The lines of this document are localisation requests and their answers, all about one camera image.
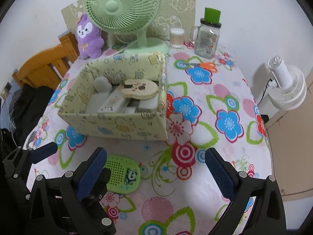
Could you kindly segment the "green perforated panda case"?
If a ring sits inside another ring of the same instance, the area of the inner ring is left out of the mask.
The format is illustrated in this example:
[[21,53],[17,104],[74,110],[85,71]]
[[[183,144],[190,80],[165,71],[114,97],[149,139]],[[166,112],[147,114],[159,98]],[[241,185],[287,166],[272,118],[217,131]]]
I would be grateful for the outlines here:
[[105,168],[111,171],[107,189],[118,194],[129,194],[139,186],[141,172],[137,162],[125,156],[108,155]]

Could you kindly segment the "white oval mouse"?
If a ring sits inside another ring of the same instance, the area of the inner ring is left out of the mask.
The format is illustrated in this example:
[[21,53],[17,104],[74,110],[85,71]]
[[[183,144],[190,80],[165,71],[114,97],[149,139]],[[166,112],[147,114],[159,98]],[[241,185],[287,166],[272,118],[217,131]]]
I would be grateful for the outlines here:
[[110,93],[112,92],[112,84],[104,77],[99,76],[93,81],[93,86],[98,93]]

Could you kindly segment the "round beige hedgehog mirror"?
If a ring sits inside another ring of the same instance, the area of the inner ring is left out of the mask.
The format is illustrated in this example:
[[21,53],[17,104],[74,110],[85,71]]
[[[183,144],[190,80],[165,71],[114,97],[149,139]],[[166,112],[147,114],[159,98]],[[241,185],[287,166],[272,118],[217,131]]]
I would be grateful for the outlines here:
[[136,100],[154,98],[158,91],[158,85],[146,79],[128,79],[124,82],[122,96]]

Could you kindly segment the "white power bank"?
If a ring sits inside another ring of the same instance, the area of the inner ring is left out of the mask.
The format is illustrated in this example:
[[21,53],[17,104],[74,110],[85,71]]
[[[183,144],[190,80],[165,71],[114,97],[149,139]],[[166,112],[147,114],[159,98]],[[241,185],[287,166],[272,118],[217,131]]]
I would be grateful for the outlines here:
[[108,99],[110,93],[95,93],[91,96],[89,103],[85,109],[86,114],[95,114],[99,110],[99,108],[104,104],[104,102]]

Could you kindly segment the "small white charger cube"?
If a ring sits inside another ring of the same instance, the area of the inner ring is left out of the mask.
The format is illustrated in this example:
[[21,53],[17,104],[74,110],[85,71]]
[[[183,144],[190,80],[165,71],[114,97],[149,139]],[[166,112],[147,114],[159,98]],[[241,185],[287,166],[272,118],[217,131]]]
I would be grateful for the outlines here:
[[130,105],[130,106],[127,106],[124,110],[124,113],[125,114],[134,114],[137,112],[137,109],[138,109],[138,105]]

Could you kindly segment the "white 45W charger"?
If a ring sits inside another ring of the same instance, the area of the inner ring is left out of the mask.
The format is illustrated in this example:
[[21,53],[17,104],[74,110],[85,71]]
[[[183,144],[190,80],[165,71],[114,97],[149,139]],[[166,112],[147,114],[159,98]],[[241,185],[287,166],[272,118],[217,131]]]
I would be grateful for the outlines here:
[[155,112],[158,108],[159,94],[157,93],[153,98],[140,100],[138,105],[139,112]]

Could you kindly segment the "black clothing pile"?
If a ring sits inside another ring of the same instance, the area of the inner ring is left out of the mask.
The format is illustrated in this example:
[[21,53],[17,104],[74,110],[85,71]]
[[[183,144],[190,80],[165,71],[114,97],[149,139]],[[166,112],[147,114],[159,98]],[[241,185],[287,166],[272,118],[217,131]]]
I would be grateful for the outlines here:
[[13,137],[18,146],[24,144],[28,135],[38,124],[53,93],[54,90],[47,86],[33,88],[24,84],[11,116],[15,125]]

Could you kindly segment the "floral tablecloth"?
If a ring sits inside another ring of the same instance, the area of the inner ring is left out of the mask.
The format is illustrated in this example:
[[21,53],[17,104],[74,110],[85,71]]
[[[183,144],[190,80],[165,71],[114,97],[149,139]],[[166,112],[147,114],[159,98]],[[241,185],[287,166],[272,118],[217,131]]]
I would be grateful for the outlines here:
[[[118,234],[208,234],[226,210],[224,198],[205,164],[214,147],[238,171],[266,178],[272,170],[267,133],[250,88],[231,55],[219,49],[212,60],[191,48],[166,55],[168,138],[165,141],[88,136],[67,124],[58,110],[84,65],[77,60],[56,88],[34,128],[56,142],[57,152],[31,167],[37,176],[60,177],[75,170],[97,147],[138,163],[141,178],[129,194],[108,192],[101,205]],[[212,73],[188,63],[215,63]]]

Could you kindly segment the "wooden chair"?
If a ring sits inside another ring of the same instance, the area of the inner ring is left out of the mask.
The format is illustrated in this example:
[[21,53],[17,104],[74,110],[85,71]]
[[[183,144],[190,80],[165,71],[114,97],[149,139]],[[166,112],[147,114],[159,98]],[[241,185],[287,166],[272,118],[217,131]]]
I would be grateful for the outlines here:
[[58,87],[71,64],[78,59],[77,40],[73,33],[66,31],[58,40],[59,45],[35,54],[12,74],[20,87],[25,84],[33,88],[46,86],[54,90]]

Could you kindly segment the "yellow patterned cardboard box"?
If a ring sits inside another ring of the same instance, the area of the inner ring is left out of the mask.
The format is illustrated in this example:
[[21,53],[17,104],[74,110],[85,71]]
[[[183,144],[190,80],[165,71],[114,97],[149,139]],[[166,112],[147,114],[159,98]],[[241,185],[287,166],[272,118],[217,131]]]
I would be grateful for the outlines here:
[[[156,110],[135,113],[97,111],[88,113],[86,108],[95,93],[93,82],[104,76],[112,85],[126,80],[150,80],[157,83]],[[87,62],[69,89],[58,116],[79,133],[88,136],[165,141],[168,138],[166,59],[160,52],[118,54]]]

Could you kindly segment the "purple plush bunny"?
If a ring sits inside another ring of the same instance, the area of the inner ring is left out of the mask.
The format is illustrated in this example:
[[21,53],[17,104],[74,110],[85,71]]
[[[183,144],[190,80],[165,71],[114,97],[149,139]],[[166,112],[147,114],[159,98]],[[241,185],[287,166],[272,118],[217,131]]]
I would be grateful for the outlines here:
[[90,20],[86,13],[82,14],[78,21],[76,32],[80,59],[100,57],[104,46],[101,29]]

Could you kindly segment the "glass mason jar mug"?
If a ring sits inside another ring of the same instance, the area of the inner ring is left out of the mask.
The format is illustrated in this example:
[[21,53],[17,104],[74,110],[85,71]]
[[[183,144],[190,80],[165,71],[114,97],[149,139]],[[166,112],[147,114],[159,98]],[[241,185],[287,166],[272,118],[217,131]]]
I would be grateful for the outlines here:
[[194,26],[190,39],[194,44],[194,52],[203,58],[212,59],[215,55],[220,37],[221,23],[211,23],[200,19],[200,26]]

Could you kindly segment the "cotton swab container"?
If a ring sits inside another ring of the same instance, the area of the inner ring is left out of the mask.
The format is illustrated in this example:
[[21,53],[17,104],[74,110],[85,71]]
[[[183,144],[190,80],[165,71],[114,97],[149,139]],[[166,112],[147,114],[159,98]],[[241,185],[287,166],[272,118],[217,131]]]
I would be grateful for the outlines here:
[[171,28],[170,29],[170,46],[172,48],[183,47],[185,36],[185,30],[183,28]]

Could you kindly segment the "green plastic cup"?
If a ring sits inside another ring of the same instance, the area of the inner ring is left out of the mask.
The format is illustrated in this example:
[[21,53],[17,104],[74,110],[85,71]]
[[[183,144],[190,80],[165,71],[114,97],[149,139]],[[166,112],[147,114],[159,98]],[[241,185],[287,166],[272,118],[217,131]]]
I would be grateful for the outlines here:
[[219,24],[221,11],[206,7],[204,12],[204,20],[208,23]]

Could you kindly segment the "patterned paper backdrop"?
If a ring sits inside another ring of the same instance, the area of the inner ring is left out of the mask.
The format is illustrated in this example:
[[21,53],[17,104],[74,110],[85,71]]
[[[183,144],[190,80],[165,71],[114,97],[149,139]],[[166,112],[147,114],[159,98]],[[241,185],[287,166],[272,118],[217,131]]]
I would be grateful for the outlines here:
[[[83,0],[61,10],[67,29],[76,34],[76,24],[84,12]],[[157,37],[162,40],[169,40],[171,28],[182,28],[185,31],[184,41],[190,41],[190,33],[195,25],[196,0],[162,0],[158,15],[147,28],[147,37]],[[117,35],[117,39],[126,43],[136,39],[135,34]]]

